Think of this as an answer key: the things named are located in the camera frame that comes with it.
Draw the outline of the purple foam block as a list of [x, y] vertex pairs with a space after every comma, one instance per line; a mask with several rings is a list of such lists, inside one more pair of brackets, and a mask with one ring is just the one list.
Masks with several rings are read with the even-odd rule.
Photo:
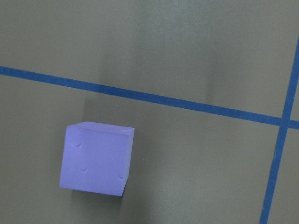
[[130, 169], [134, 128], [82, 122], [66, 128], [59, 186], [122, 196]]

